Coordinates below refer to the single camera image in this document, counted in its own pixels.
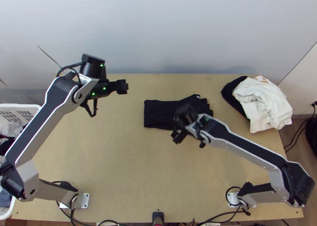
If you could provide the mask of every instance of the black cable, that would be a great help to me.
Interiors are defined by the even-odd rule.
[[[311,118],[309,118],[309,119],[307,119],[307,120],[303,121],[303,123],[300,125],[300,127],[299,127],[299,128],[297,129],[297,131],[295,132],[295,134],[294,134],[294,136],[293,136],[293,138],[292,138],[291,142],[290,142],[288,145],[286,145],[286,146],[284,147],[284,149],[285,149],[285,148],[287,148],[288,146],[290,146],[290,145],[293,143],[293,140],[295,139],[296,134],[299,132],[299,130],[300,130],[300,128],[303,126],[303,124],[304,124],[305,122],[309,121],[310,119],[312,119],[312,118],[314,117],[315,112],[316,112],[316,108],[315,108],[315,104],[314,104],[314,103],[313,103],[313,104],[311,104],[311,105],[312,105],[312,107],[314,108],[314,113],[313,113],[313,115],[311,116]]]
[[[81,61],[81,62],[79,62],[79,63],[73,64],[73,65],[67,65],[67,66],[61,68],[60,70],[58,70],[58,72],[57,72],[57,74],[56,74],[56,77],[59,77],[60,74],[61,74],[64,70],[66,70],[66,69],[71,69],[72,71],[75,72],[75,74],[76,74],[76,76],[77,76],[77,78],[78,78],[78,82],[81,84],[81,80],[80,80],[80,77],[79,77],[79,73],[78,73],[78,72],[76,71],[76,69],[74,69],[74,68],[77,67],[77,66],[80,66],[80,65],[82,65],[82,64],[84,64],[84,63],[85,63],[85,62]]]
[[[201,222],[201,223],[197,224],[197,226],[201,226],[201,225],[206,224],[206,223],[224,224],[224,223],[230,222],[230,221],[235,217],[235,215],[236,215],[237,213],[245,213],[246,215],[250,216],[251,213],[248,212],[248,211],[245,211],[244,209],[242,209],[242,211],[239,211],[239,209],[241,208],[241,206],[242,206],[242,204],[240,204],[240,205],[238,206],[238,208],[237,208],[236,211],[226,212],[226,213],[222,213],[222,214],[216,215],[216,216],[214,216],[214,217],[212,217],[212,218],[210,218],[210,219],[208,219],[208,220],[206,220],[206,221],[204,221],[204,222]],[[229,214],[233,214],[233,215],[232,215],[231,218],[228,219],[228,220],[225,220],[225,221],[212,221],[212,220],[214,220],[215,218],[218,218],[218,217],[223,216],[223,215],[229,215]]]
[[[282,219],[282,221],[283,221],[287,226],[290,226],[284,219]]]
[[[65,216],[66,216],[67,218],[69,218],[69,219],[71,220],[71,223],[72,223],[73,226],[76,226],[74,222],[76,222],[76,223],[78,223],[78,224],[81,224],[81,225],[83,225],[83,226],[93,226],[93,225],[91,225],[91,224],[85,224],[85,223],[83,223],[83,222],[81,222],[81,221],[78,221],[78,220],[74,219],[74,218],[73,218],[73,215],[74,215],[75,209],[72,210],[71,216],[68,215],[62,208],[60,208],[60,210],[63,212],[63,214],[65,214]],[[98,224],[98,226],[101,226],[101,225],[102,225],[103,223],[105,223],[105,222],[112,222],[112,223],[117,224],[117,225],[127,226],[126,224],[119,224],[117,221],[109,220],[109,219],[102,221],[100,224]]]
[[[60,208],[60,210],[63,212],[63,214],[65,214],[65,216],[66,216],[67,218],[69,218],[70,220],[72,220],[72,221],[74,221],[74,222],[76,222],[76,223],[78,223],[78,224],[81,224],[81,225],[83,225],[83,226],[94,226],[94,225],[91,225],[91,224],[85,224],[85,223],[83,223],[83,222],[81,222],[81,221],[78,221],[78,220],[74,219],[73,217],[70,217],[62,208]]]
[[[239,190],[241,190],[241,188],[240,187],[238,187],[238,186],[232,186],[232,187],[230,187],[226,192],[225,192],[225,199],[226,199],[226,201],[229,203],[229,205],[232,205],[232,206],[238,206],[238,205],[240,205],[241,203],[238,203],[238,204],[232,204],[231,202],[229,202],[229,200],[228,200],[228,193],[229,193],[229,190],[231,190],[231,189],[239,189]]]
[[[296,145],[297,140],[298,140],[300,134],[301,134],[304,130],[305,130],[305,128],[303,128],[303,129],[300,131],[300,133],[298,134],[298,136],[297,136],[297,138],[296,138],[295,143],[294,143],[288,150],[286,150],[285,153],[287,153],[288,151],[290,151],[290,150]]]

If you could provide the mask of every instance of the folded black shirt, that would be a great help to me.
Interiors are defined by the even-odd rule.
[[[176,110],[186,103],[190,103],[197,113],[206,113],[210,116],[213,111],[210,110],[207,99],[199,99],[198,94],[193,94],[179,101],[144,101],[144,127],[173,130],[176,127],[174,116]]]

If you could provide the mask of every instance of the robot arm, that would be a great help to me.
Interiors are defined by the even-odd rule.
[[[112,91],[127,93],[125,80],[109,82],[104,63],[102,59],[83,54],[80,81],[73,80],[73,71],[57,77],[46,92],[44,105],[7,151],[6,161],[0,169],[1,185],[20,201],[40,198],[59,201],[71,209],[88,206],[89,194],[80,194],[68,182],[58,185],[39,179],[32,158],[65,114],[78,106],[90,112],[87,101],[93,99],[94,114],[91,116],[94,116],[98,98],[106,97]]]
[[[220,120],[207,114],[196,114],[190,104],[179,108],[176,121],[180,131],[172,133],[173,141],[180,143],[186,135],[192,135],[206,144],[226,148],[252,163],[266,169],[270,183],[253,186],[246,182],[239,192],[230,193],[233,205],[242,204],[245,209],[257,203],[285,202],[291,207],[304,207],[315,182],[299,163],[287,161],[270,151],[230,131]]]

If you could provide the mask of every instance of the pile of clothes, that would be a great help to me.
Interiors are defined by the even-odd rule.
[[[0,125],[0,165],[5,162],[4,155],[11,147],[16,137],[21,133],[25,124],[8,122]],[[6,212],[11,204],[12,195],[0,186],[0,211]]]
[[[293,110],[285,94],[263,76],[239,77],[221,91],[222,97],[250,120],[250,132],[292,124]]]

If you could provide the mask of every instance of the wooden floor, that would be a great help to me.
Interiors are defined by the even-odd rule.
[[[291,141],[292,136],[304,120],[306,119],[293,119],[292,125],[285,126],[279,131],[284,146],[286,146]],[[288,160],[299,162],[302,167],[308,172],[308,174],[314,179],[314,181],[317,182],[317,157],[311,150],[304,132],[300,135],[297,144],[289,152],[287,152],[286,155]],[[285,221],[290,226],[317,226],[317,187],[314,188],[309,202],[303,209],[303,211],[304,218],[286,219]],[[230,222],[224,225],[250,226],[254,225],[255,223],[258,223],[259,225],[262,224],[262,226],[286,226],[286,224],[282,220],[265,220],[263,222]],[[129,226],[135,225],[150,226],[151,224],[129,224]],[[71,223],[9,219],[6,220],[5,226],[71,226]]]

